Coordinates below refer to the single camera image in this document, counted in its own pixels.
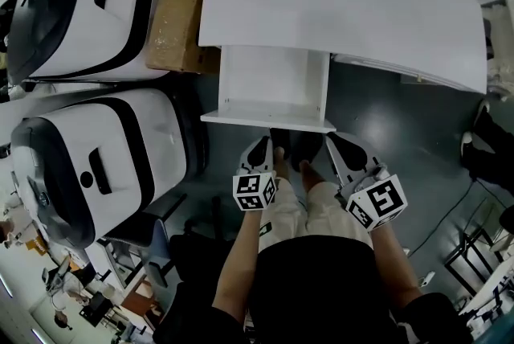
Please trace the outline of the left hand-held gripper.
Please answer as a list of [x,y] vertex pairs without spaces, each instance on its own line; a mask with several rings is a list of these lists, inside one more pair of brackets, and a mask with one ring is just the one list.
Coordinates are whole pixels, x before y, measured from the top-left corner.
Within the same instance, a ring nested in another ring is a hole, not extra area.
[[267,209],[275,199],[277,187],[273,145],[270,136],[252,142],[242,153],[239,173],[233,177],[232,194],[241,211]]

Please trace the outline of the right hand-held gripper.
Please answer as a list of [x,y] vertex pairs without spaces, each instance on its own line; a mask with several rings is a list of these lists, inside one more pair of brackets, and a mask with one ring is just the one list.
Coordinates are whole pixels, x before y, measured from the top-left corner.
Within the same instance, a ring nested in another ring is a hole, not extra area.
[[343,209],[367,232],[406,209],[408,202],[398,176],[379,165],[379,155],[367,141],[353,134],[331,132],[325,144],[341,184]]

